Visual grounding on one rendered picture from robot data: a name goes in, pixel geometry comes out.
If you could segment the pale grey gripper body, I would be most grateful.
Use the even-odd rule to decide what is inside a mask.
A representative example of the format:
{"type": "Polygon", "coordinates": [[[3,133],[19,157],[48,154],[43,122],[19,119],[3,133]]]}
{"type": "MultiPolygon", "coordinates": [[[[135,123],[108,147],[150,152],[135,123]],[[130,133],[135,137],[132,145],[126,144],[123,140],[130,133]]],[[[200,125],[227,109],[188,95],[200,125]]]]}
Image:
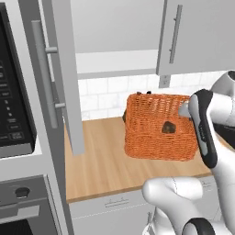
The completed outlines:
{"type": "Polygon", "coordinates": [[[189,110],[188,110],[188,103],[187,102],[183,102],[181,104],[181,106],[178,109],[178,115],[181,117],[185,117],[185,118],[191,117],[189,110]]]}

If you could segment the dark brown bread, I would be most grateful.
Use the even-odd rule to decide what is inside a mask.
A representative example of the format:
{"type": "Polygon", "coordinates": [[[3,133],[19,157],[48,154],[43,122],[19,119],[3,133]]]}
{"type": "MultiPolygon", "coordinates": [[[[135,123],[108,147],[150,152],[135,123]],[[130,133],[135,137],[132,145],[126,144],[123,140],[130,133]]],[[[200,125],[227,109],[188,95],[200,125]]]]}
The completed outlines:
{"type": "Polygon", "coordinates": [[[162,133],[171,134],[176,132],[176,125],[170,121],[165,121],[162,126],[162,133]]]}

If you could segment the orange wicker basket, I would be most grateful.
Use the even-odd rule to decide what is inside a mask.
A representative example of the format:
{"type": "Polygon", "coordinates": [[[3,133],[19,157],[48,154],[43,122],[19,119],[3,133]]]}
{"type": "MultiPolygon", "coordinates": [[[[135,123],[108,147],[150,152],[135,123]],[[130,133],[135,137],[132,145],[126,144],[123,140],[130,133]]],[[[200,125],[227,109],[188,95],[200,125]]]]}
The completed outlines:
{"type": "Polygon", "coordinates": [[[197,150],[191,118],[178,115],[188,95],[129,95],[125,123],[125,153],[132,158],[190,161],[197,150]],[[176,132],[162,133],[165,121],[176,125],[176,132]]]}

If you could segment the grey closed cabinet door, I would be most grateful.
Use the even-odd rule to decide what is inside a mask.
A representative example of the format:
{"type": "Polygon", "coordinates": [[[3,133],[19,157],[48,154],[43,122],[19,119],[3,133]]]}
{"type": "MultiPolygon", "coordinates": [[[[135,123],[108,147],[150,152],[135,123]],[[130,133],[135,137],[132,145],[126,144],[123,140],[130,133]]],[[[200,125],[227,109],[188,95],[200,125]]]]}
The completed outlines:
{"type": "Polygon", "coordinates": [[[235,70],[235,0],[164,0],[156,73],[235,70]],[[183,5],[173,64],[177,6],[183,5]]]}

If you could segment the grey open cabinet door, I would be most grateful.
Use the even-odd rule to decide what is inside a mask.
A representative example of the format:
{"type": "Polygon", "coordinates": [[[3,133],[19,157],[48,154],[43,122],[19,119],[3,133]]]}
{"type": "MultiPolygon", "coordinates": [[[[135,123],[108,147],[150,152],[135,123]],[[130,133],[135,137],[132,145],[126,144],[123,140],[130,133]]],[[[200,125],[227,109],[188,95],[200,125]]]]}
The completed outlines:
{"type": "Polygon", "coordinates": [[[79,89],[77,81],[76,59],[74,53],[73,23],[70,0],[18,0],[24,27],[30,36],[32,49],[36,51],[32,20],[39,20],[42,25],[45,45],[56,47],[58,52],[48,55],[50,78],[54,102],[64,103],[56,115],[64,117],[73,154],[84,153],[84,136],[79,89]]]}

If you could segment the grey base cabinet door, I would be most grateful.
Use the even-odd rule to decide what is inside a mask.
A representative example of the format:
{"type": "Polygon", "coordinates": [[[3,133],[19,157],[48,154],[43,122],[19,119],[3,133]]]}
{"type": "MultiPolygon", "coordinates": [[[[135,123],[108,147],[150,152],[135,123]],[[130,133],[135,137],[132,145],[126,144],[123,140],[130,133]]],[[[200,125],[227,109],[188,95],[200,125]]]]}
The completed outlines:
{"type": "Polygon", "coordinates": [[[73,219],[74,235],[142,235],[154,206],[123,208],[73,219]]]}

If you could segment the grey tall cabinet housing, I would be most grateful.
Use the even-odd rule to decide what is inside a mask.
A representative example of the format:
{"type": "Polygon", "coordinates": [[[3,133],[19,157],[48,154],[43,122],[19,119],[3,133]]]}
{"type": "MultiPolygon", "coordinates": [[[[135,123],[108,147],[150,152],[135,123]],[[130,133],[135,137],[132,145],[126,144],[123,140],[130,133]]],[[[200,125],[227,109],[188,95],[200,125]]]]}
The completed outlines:
{"type": "Polygon", "coordinates": [[[62,117],[59,117],[57,129],[50,126],[49,111],[46,107],[46,97],[39,75],[36,52],[32,49],[30,36],[24,27],[18,0],[0,0],[0,2],[6,4],[19,65],[37,131],[35,150],[31,154],[0,158],[0,182],[46,174],[60,222],[66,223],[68,235],[74,235],[71,212],[66,202],[63,120],[62,117]]]}

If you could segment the small dark object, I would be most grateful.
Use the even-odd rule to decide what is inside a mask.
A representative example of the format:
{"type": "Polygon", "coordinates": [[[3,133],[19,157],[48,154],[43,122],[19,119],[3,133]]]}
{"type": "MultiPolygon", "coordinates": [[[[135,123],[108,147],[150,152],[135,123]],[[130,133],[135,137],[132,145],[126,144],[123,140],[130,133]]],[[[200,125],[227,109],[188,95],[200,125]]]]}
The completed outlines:
{"type": "MultiPolygon", "coordinates": [[[[136,95],[141,95],[141,94],[142,94],[142,92],[140,92],[140,91],[136,92],[136,95]]],[[[152,94],[151,90],[147,91],[145,95],[150,95],[150,94],[152,94]]],[[[127,115],[127,107],[125,108],[125,111],[122,115],[122,120],[124,123],[126,123],[126,115],[127,115]]]]}

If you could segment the grey drawer front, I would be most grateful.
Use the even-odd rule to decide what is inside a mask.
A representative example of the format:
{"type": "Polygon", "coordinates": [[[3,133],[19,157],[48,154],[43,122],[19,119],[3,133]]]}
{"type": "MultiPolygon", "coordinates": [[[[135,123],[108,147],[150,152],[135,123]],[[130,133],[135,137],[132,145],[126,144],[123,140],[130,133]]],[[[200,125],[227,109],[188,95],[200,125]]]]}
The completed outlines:
{"type": "Polygon", "coordinates": [[[72,218],[84,218],[92,215],[106,213],[109,211],[120,210],[123,208],[141,207],[141,206],[149,207],[150,204],[148,204],[144,200],[142,192],[140,190],[130,191],[111,196],[92,198],[84,201],[74,202],[69,205],[72,218]],[[129,203],[119,207],[105,208],[105,203],[107,203],[110,199],[112,201],[116,201],[120,200],[121,198],[128,199],[129,203]]]}

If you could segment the black microwave oven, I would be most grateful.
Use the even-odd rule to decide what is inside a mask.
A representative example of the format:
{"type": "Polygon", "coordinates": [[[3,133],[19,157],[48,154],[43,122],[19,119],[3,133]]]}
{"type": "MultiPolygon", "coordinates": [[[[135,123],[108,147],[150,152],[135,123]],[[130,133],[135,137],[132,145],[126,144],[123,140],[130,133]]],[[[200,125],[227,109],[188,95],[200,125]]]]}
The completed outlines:
{"type": "Polygon", "coordinates": [[[6,4],[0,2],[0,158],[31,154],[36,137],[6,4]]]}

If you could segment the black oven knob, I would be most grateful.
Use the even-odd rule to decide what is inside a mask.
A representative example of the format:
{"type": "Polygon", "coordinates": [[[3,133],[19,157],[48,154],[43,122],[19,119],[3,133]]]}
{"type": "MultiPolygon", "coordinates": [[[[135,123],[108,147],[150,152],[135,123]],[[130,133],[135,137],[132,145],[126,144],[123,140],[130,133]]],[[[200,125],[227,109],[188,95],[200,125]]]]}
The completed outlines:
{"type": "Polygon", "coordinates": [[[27,198],[29,193],[30,193],[30,189],[27,187],[19,187],[15,191],[17,198],[27,198]]]}

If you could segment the grey built-in oven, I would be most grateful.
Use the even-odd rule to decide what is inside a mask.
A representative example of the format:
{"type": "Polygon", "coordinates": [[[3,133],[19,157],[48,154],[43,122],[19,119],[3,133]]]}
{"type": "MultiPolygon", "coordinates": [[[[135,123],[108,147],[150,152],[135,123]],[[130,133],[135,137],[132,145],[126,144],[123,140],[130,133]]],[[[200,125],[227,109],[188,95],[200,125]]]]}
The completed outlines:
{"type": "Polygon", "coordinates": [[[20,208],[33,206],[39,206],[37,217],[1,223],[0,235],[68,235],[46,174],[0,182],[0,218],[15,216],[20,208]],[[27,198],[17,198],[15,191],[19,187],[30,189],[27,198]]]}

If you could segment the grey wall cabinet body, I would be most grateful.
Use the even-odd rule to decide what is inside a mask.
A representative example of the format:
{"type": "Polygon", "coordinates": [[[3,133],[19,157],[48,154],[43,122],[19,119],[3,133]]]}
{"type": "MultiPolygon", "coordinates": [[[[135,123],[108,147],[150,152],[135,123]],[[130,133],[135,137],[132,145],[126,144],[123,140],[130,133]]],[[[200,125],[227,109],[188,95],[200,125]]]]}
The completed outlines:
{"type": "Polygon", "coordinates": [[[163,0],[71,0],[80,79],[153,74],[163,0]]]}

